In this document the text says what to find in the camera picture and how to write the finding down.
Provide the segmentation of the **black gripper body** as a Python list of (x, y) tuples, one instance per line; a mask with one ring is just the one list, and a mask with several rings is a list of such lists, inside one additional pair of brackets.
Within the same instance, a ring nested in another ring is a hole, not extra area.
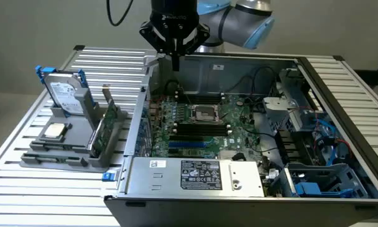
[(183, 40), (199, 24), (195, 0), (151, 0), (150, 23), (163, 38)]

